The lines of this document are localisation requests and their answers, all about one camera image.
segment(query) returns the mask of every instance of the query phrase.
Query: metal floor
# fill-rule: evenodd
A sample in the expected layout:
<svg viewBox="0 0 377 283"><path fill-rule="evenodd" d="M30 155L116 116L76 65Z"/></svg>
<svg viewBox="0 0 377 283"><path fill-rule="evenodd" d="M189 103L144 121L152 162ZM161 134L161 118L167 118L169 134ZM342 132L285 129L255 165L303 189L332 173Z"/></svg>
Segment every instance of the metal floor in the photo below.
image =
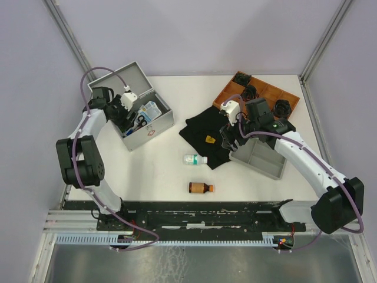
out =
<svg viewBox="0 0 377 283"><path fill-rule="evenodd" d="M311 236L296 235L296 246ZM105 246L56 245L46 282L362 282L346 235L279 255L272 248L152 246L116 253Z"/></svg>

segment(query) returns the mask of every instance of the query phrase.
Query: scissors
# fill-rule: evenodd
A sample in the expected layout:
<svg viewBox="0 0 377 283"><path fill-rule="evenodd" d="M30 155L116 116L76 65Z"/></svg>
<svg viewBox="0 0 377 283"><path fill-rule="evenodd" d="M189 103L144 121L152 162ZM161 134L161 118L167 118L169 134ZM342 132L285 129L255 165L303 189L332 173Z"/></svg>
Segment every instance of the scissors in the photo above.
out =
<svg viewBox="0 0 377 283"><path fill-rule="evenodd" d="M139 115L136 118L137 127L135 130L140 129L141 127L144 127L146 124L148 124L147 120L143 115Z"/></svg>

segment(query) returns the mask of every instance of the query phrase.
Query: white wall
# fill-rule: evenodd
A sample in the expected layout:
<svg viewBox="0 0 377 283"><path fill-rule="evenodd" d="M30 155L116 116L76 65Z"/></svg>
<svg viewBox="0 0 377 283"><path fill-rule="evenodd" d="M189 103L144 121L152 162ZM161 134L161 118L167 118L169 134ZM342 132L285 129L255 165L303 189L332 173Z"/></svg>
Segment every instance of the white wall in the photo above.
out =
<svg viewBox="0 0 377 283"><path fill-rule="evenodd" d="M82 71L40 0L0 3L0 281L27 282L80 120Z"/></svg>
<svg viewBox="0 0 377 283"><path fill-rule="evenodd" d="M355 1L309 82L334 166L364 182L365 235L375 262L376 11L375 0Z"/></svg>
<svg viewBox="0 0 377 283"><path fill-rule="evenodd" d="M341 0L59 0L92 65L300 74Z"/></svg>

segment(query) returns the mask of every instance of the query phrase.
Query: white bottle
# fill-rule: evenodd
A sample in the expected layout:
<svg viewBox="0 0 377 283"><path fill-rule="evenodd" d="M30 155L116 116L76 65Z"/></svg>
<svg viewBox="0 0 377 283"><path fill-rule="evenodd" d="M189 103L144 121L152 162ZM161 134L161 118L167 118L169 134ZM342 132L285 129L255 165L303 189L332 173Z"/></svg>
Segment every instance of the white bottle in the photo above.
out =
<svg viewBox="0 0 377 283"><path fill-rule="evenodd" d="M199 165L199 164L207 164L208 158L201 157L197 154L187 154L184 156L184 164L186 165Z"/></svg>

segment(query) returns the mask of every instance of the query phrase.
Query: white table surface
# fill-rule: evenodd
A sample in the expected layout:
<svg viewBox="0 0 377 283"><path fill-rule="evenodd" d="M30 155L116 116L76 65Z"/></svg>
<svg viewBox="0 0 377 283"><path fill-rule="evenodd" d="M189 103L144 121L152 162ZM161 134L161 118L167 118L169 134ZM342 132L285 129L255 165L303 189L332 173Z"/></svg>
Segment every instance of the white table surface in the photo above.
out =
<svg viewBox="0 0 377 283"><path fill-rule="evenodd" d="M290 116L307 144L319 153L309 113L296 75L256 75L298 97L300 101ZM113 126L102 128L97 146L105 164L105 179L123 200L153 201L273 201L283 199L316 200L317 196L287 162L283 178L272 180L260 173L228 162L211 170L206 165L183 164L185 154L196 151L178 134L185 120L210 107L230 75L187 77L149 77L156 91L173 109L175 125L156 138L129 152ZM189 182L215 185L214 193L190 194ZM69 200L89 200L81 190L72 188Z"/></svg>

